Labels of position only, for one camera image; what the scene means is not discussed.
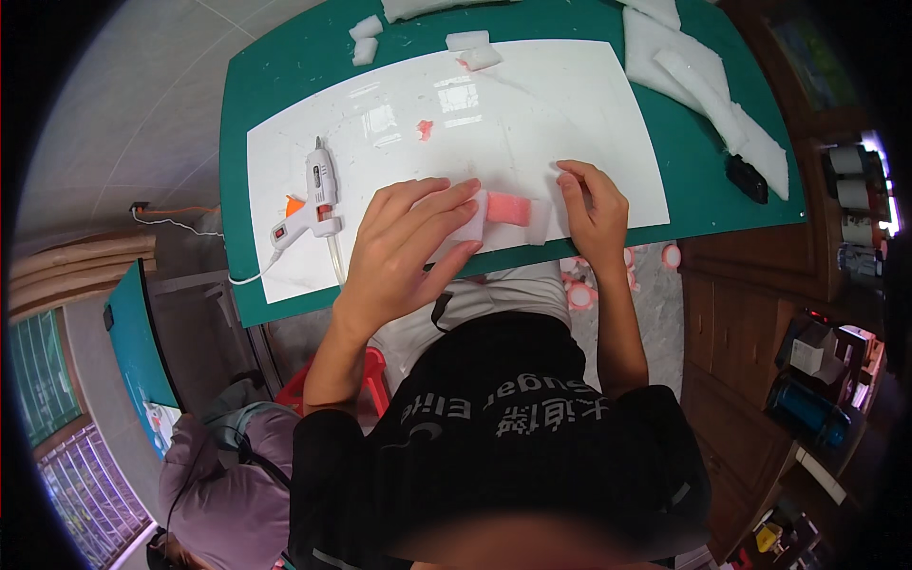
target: green cutting mat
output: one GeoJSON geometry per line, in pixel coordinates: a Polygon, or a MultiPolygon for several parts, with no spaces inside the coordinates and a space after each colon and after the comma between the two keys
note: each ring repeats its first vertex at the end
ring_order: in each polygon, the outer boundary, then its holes
{"type": "MultiPolygon", "coordinates": [[[[442,51],[446,48],[444,37],[453,32],[486,29],[492,42],[544,38],[606,41],[623,65],[622,7],[612,0],[523,0],[454,8],[393,25],[384,21],[377,57],[364,67],[351,65],[355,43],[347,31],[371,14],[383,19],[380,0],[327,0],[253,42],[231,60],[222,104],[222,218],[232,277],[243,279],[259,271],[247,191],[248,130],[336,83],[403,59],[442,51]]],[[[741,103],[786,150],[791,200],[782,202],[771,193],[769,204],[752,202],[725,178],[722,142],[706,119],[664,95],[632,84],[656,153],[671,223],[630,230],[627,244],[804,222],[804,196],[792,145],[751,51],[716,6],[705,0],[678,0],[678,10],[681,31],[722,57],[732,100],[741,103]]],[[[541,247],[524,245],[475,255],[462,275],[571,254],[575,250],[569,240],[541,247]]],[[[338,288],[267,304],[263,285],[257,280],[236,286],[234,294],[242,322],[252,326],[329,306],[338,288]]]]}

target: white glue gun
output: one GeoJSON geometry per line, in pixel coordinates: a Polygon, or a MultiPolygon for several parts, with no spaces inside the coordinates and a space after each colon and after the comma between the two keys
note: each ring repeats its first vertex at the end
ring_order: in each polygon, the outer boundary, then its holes
{"type": "Polygon", "coordinates": [[[329,237],[339,233],[342,223],[338,218],[327,217],[337,204],[336,176],[329,153],[323,142],[316,138],[316,150],[307,155],[307,200],[304,207],[273,227],[269,238],[276,250],[284,250],[304,232],[311,230],[315,237],[329,237]]]}

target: black t-shirt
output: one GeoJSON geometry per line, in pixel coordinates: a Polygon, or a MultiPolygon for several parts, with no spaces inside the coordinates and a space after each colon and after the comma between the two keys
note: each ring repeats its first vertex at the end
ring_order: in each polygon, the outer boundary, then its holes
{"type": "Polygon", "coordinates": [[[408,568],[385,546],[486,511],[584,517],[650,558],[704,544],[710,486],[674,394],[612,401],[586,385],[585,365],[557,319],[498,313],[431,346],[366,438],[339,410],[301,420],[292,562],[408,568]]]}

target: hand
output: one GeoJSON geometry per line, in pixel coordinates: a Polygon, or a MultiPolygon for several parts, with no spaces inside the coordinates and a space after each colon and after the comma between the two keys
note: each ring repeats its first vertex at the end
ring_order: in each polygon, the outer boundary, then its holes
{"type": "Polygon", "coordinates": [[[627,198],[607,174],[580,161],[558,161],[563,174],[557,177],[570,222],[570,237],[589,262],[596,277],[608,271],[624,271],[624,240],[627,238],[627,198]],[[586,208],[583,192],[592,195],[586,208]]]}
{"type": "Polygon", "coordinates": [[[436,300],[482,247],[462,242],[429,272],[423,270],[447,236],[478,211],[471,197],[481,186],[478,179],[451,187],[446,178],[426,178],[374,194],[358,227],[348,279],[333,304],[334,320],[353,340],[366,342],[389,321],[436,300]]]}

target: plastic stool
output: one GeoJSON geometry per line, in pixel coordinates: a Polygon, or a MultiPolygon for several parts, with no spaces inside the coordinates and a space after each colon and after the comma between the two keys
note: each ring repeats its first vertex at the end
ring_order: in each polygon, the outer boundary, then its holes
{"type": "MultiPolygon", "coordinates": [[[[301,398],[304,392],[304,381],[307,378],[307,372],[310,365],[314,363],[314,357],[307,359],[304,367],[298,370],[291,380],[275,396],[275,403],[287,406],[293,409],[298,415],[303,416],[303,407],[301,398]]],[[[387,361],[383,358],[383,353],[374,347],[368,347],[364,351],[364,381],[361,388],[367,387],[370,390],[370,396],[374,400],[374,407],[377,409],[377,416],[382,418],[383,413],[389,408],[389,391],[386,383],[383,382],[383,370],[387,367],[387,361]]]]}

